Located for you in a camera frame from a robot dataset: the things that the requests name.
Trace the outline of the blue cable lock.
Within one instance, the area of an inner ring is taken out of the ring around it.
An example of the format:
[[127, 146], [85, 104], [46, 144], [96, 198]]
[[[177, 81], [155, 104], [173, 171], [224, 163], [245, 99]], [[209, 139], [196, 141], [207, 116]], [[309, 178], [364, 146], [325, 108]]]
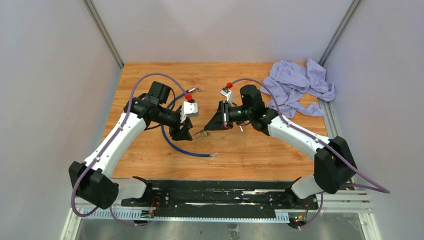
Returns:
[[[180, 98], [183, 97], [183, 93], [176, 96], [176, 94], [172, 91], [172, 95], [173, 95], [173, 100], [171, 100], [171, 102], [167, 105], [167, 109], [171, 109], [177, 100], [179, 100]], [[167, 136], [166, 132], [165, 132], [165, 126], [161, 125], [160, 126], [161, 129], [161, 133], [162, 136], [164, 137], [165, 141], [176, 151], [188, 155], [188, 156], [192, 156], [192, 157], [199, 157], [199, 158], [215, 158], [218, 154], [217, 153], [195, 153], [195, 152], [190, 152], [184, 149], [181, 149], [180, 147], [176, 146], [174, 143], [171, 142], [171, 140], [169, 139], [169, 137]]]

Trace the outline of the black-head padlock key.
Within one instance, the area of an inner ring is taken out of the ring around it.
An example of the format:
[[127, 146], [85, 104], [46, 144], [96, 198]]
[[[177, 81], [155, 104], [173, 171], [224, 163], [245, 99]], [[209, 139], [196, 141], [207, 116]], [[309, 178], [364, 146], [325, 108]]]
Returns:
[[249, 124], [250, 124], [250, 122], [247, 122], [247, 121], [238, 121], [238, 122], [236, 122], [236, 125], [239, 127], [239, 129], [240, 129], [241, 132], [244, 131], [243, 127], [246, 127]]

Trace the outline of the brass padlock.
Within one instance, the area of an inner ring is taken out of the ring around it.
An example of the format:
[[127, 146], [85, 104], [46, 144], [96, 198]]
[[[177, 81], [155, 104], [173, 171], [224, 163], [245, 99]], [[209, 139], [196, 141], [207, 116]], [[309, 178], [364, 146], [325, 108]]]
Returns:
[[195, 133], [193, 136], [192, 136], [192, 139], [193, 140], [195, 140], [195, 139], [199, 139], [199, 138], [206, 138], [207, 136], [205, 136], [205, 130], [203, 129], [203, 130], [200, 130], [199, 132], [197, 132], [197, 133]]

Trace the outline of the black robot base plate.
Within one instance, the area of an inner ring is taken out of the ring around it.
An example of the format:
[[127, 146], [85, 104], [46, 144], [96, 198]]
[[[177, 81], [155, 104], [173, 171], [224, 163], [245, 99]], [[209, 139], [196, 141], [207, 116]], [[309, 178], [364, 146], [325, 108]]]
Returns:
[[151, 198], [127, 198], [123, 207], [142, 207], [158, 217], [270, 219], [276, 210], [304, 214], [319, 208], [318, 195], [296, 200], [289, 181], [152, 179]]

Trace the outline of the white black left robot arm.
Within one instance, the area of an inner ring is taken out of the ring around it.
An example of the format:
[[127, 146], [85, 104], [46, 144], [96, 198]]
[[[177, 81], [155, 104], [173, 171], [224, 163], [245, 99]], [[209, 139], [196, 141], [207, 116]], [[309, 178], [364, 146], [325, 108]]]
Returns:
[[170, 128], [175, 141], [191, 141], [192, 117], [199, 107], [191, 93], [183, 93], [185, 101], [176, 110], [163, 105], [171, 88], [154, 81], [147, 93], [132, 97], [123, 109], [117, 124], [103, 142], [84, 161], [73, 162], [69, 169], [72, 200], [79, 197], [102, 210], [117, 200], [133, 198], [140, 206], [149, 206], [153, 193], [148, 181], [140, 177], [112, 178], [115, 167], [135, 138], [152, 122]]

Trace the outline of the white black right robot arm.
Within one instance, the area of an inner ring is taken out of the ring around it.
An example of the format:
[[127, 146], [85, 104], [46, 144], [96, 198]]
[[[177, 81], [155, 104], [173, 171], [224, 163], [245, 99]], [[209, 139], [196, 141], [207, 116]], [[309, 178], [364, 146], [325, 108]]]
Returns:
[[285, 200], [291, 208], [299, 208], [311, 195], [337, 193], [355, 175], [356, 163], [344, 138], [319, 135], [280, 116], [277, 110], [265, 106], [255, 85], [240, 89], [242, 104], [238, 106], [230, 101], [234, 95], [229, 87], [221, 94], [227, 99], [219, 102], [205, 131], [225, 131], [248, 122], [256, 131], [285, 141], [313, 161], [313, 173], [296, 179], [287, 189]]

